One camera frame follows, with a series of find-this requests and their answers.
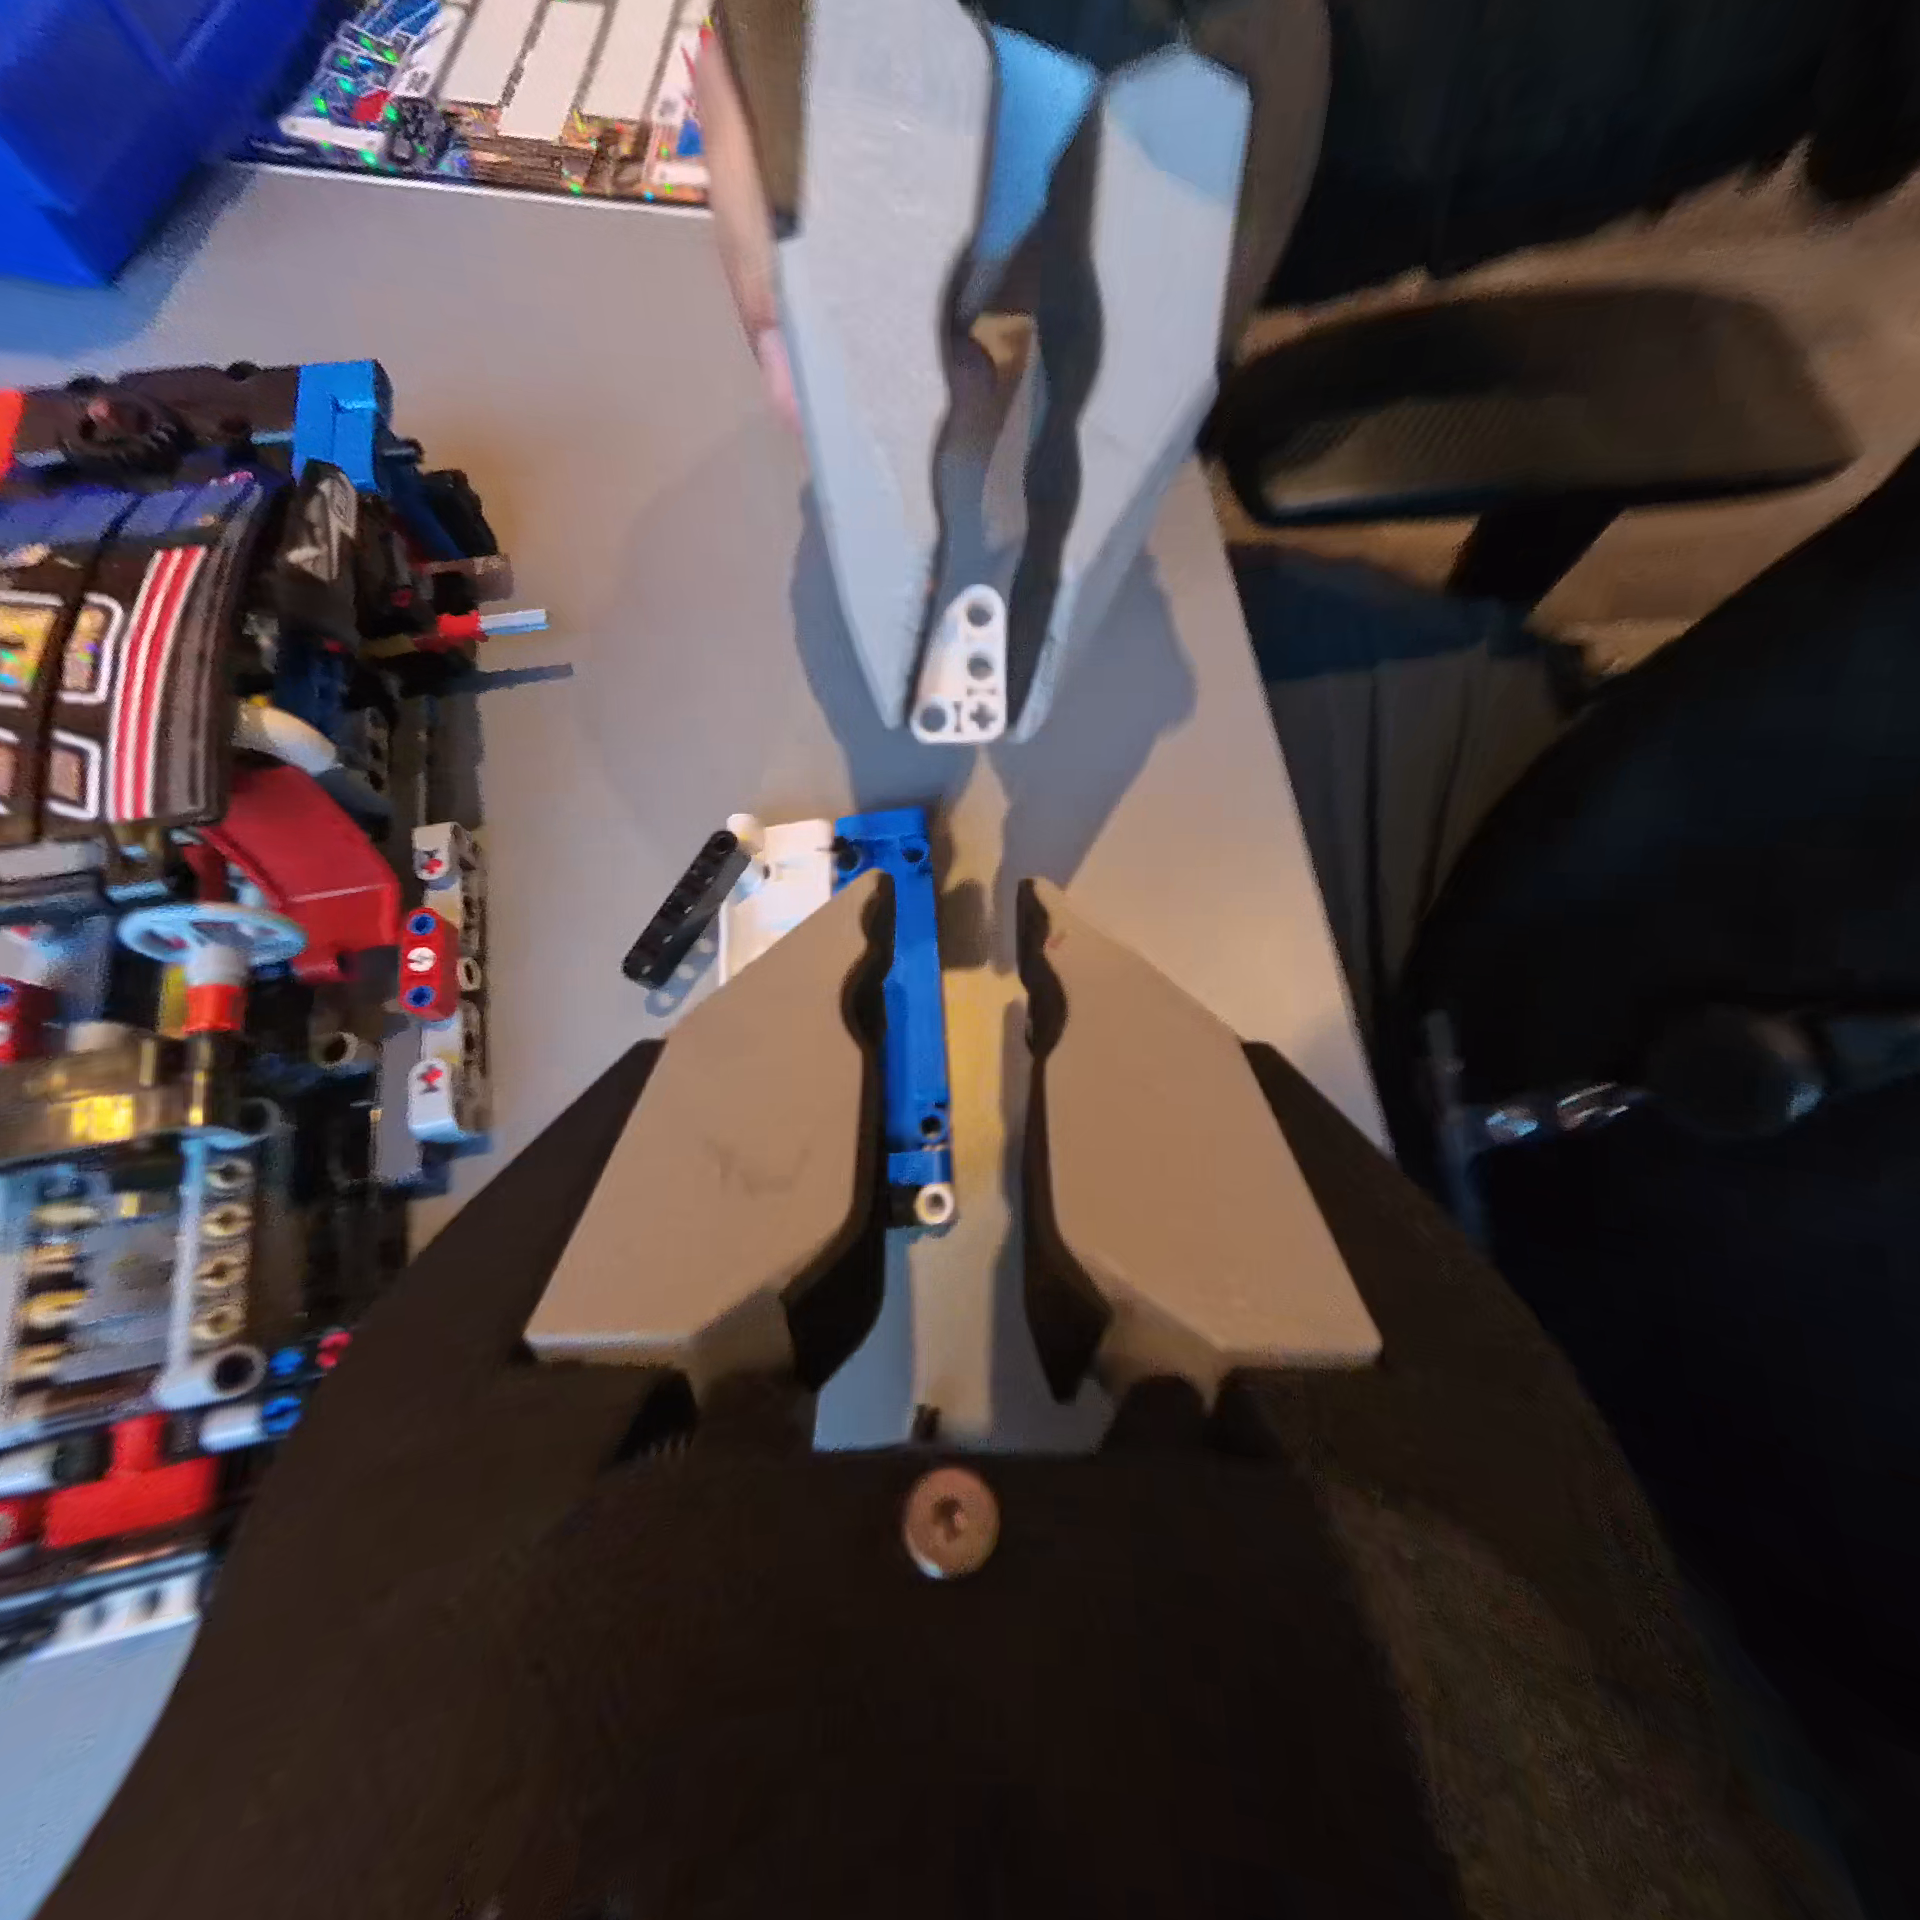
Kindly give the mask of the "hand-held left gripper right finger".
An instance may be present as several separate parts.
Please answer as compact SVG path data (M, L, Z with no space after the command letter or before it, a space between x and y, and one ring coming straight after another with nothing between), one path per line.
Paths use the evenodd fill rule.
M1344 1375L1380 1329L1243 1042L1043 878L1017 889L1022 1307L1048 1393Z

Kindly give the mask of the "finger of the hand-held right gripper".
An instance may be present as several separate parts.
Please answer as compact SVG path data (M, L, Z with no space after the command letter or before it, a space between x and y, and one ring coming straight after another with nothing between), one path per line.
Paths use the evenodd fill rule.
M773 217L780 338L842 627L902 731L943 569L948 348L995 63L951 2L717 5Z
M1170 44L1096 76L1030 241L1033 419L1007 604L1007 739L1102 627L1215 393L1247 86Z

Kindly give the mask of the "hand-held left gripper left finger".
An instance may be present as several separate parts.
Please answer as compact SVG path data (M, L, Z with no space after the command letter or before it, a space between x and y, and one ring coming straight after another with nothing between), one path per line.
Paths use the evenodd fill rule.
M678 1022L526 1325L537 1360L814 1394L851 1359L883 1301L895 923L855 876Z

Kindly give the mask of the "white and blue brick assembly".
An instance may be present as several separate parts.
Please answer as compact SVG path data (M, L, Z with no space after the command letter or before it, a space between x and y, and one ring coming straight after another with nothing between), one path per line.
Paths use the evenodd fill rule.
M881 985L879 1124L888 1206L904 1230L942 1232L951 1183L948 1019L928 813L898 807L835 820L726 822L746 866L717 913L717 985L865 872L891 887L891 962Z

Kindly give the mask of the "small white curved brick piece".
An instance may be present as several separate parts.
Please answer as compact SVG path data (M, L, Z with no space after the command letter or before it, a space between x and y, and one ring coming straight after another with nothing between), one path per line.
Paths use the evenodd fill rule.
M979 748L1002 741L1007 724L1006 604L995 589L962 589L933 618L905 722L912 741L928 748Z

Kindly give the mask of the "grey desk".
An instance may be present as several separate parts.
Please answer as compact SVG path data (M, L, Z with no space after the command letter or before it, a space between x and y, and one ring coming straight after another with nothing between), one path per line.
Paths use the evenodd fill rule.
M700 214L251 173L112 293L4 285L4 384L174 365L377 361L395 424L477 485L550 630L474 698L487 846L492 1150L409 1208L416 1249L664 1017L617 972L734 810L786 822L926 800L949 924L959 1220L886 1239L883 1305L827 1386L827 1446L920 1407L995 1463L1092 1453L1022 1293L1020 880L1150 961L1377 1126L1208 485L1170 488L1098 660L1025 748L876 724L838 630L796 448L765 406Z

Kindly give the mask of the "black holed brick beam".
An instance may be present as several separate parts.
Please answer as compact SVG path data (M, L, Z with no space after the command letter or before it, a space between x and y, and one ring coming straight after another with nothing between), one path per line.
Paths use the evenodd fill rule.
M649 993L664 991L717 919L751 853L732 828L708 835L697 853L629 943L620 972Z

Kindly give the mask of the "black mesh office chair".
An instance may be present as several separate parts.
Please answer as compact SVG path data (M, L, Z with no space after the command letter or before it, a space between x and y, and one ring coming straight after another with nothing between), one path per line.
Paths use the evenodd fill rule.
M1515 612L1624 515L1796 492L1857 452L1783 320L1669 285L1315 326L1231 372L1204 448L1266 531L1467 519L1447 595Z

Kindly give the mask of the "shiny sticker sheet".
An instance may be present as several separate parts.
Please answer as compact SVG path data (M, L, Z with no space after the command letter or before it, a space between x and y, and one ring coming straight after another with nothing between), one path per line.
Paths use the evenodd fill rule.
M665 208L708 205L700 2L332 5L253 165Z

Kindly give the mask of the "person's dark clothing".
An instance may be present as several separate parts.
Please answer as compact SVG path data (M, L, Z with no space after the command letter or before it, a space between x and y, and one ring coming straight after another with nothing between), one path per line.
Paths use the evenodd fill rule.
M1447 1161L1469 1100L1676 1019L1917 1004L1915 452L1610 678L1489 602L1247 548L1240 609L1401 1168L1572 1360L1871 1916L1915 1916L1915 1079L1769 1139L1638 1111Z

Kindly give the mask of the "multicoloured brick vehicle model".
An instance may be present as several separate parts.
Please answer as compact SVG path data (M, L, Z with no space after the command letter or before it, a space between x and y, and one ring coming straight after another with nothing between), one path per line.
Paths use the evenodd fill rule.
M512 593L376 361L4 390L4 1669L199 1620L487 1143Z

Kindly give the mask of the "black badge reel with clip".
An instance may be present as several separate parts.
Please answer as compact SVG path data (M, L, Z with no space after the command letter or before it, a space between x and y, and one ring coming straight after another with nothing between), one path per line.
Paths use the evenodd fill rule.
M1700 1141L1769 1141L1840 1100L1912 1082L1915 1010L1762 1013L1714 1004L1665 1028L1625 1076L1472 1100L1447 1017L1424 1022L1424 1081L1436 1144L1458 1164L1511 1147L1567 1141L1638 1111Z

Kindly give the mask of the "blue storage bin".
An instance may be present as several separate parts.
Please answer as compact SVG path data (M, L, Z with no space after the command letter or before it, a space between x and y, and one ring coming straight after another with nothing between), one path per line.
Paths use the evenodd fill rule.
M290 99L346 5L6 2L1 274L112 282Z

